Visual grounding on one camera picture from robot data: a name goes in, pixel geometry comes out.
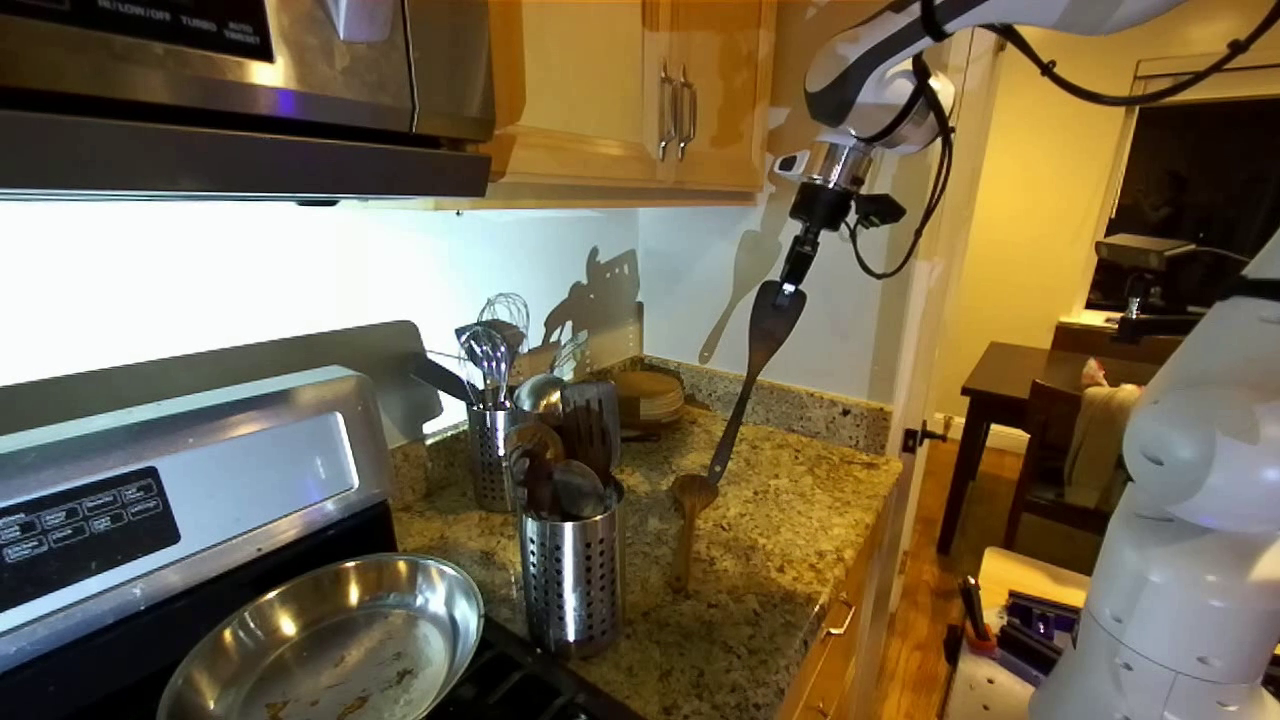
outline stove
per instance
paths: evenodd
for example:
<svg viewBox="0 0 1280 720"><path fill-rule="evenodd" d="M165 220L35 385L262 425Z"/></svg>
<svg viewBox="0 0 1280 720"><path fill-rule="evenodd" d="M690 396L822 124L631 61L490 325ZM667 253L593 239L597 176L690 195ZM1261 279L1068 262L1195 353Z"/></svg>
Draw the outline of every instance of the stove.
<svg viewBox="0 0 1280 720"><path fill-rule="evenodd" d="M184 654L284 580L392 554L372 385L306 370L0 436L0 707L158 717ZM635 717L485 624L431 717Z"/></svg>

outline stainless steel utensil holder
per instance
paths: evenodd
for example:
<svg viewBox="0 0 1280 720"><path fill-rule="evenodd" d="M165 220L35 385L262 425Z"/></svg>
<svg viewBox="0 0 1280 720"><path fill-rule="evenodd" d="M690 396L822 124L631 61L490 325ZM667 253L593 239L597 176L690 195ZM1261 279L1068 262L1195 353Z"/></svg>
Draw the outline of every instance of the stainless steel utensil holder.
<svg viewBox="0 0 1280 720"><path fill-rule="evenodd" d="M517 436L517 409L473 409L473 487L478 505L490 514L517 514L523 509L523 492L514 480L514 436Z"/></svg>
<svg viewBox="0 0 1280 720"><path fill-rule="evenodd" d="M585 656L620 624L620 505L587 522L522 516L523 630L547 654Z"/></svg>

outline wooden floor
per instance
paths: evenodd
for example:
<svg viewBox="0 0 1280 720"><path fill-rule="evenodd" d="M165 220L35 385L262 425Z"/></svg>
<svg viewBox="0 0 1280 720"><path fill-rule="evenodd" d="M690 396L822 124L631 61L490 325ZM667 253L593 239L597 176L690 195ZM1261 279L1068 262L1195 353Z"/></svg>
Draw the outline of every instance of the wooden floor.
<svg viewBox="0 0 1280 720"><path fill-rule="evenodd" d="M906 598L893 613L881 666L881 720L934 720L939 711L950 683L945 633L961 619L957 588L970 573L975 573L980 554L1006 541L1019 454L983 454L980 475L966 496L954 554L938 558L938 527L945 522L954 464L954 440L927 445L915 527L906 558ZM1096 537L1028 516L1015 554L1087 573Z"/></svg>

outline frying pan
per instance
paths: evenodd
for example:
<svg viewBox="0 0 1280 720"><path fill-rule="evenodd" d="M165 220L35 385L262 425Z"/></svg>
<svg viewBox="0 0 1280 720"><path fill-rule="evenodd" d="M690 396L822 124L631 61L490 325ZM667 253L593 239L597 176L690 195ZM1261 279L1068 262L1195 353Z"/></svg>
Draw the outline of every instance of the frying pan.
<svg viewBox="0 0 1280 720"><path fill-rule="evenodd" d="M481 588L452 566L402 554L325 566L213 630L158 717L430 717L481 633Z"/></svg>

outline white robot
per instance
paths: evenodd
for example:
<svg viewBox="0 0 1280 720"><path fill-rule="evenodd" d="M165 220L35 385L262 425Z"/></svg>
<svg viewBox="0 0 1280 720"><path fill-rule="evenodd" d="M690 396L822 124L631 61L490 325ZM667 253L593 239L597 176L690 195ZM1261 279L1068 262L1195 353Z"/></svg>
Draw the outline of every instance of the white robot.
<svg viewBox="0 0 1280 720"><path fill-rule="evenodd" d="M826 230L859 209L869 153L915 153L945 131L950 85L912 56L957 30L1041 23L1104 35L1177 0L895 0L810 67L828 131L801 184L781 279L801 288ZM1280 639L1280 232L1159 377L1129 432L1123 492L1077 648L1034 699L1038 720L1280 717L1261 677Z"/></svg>

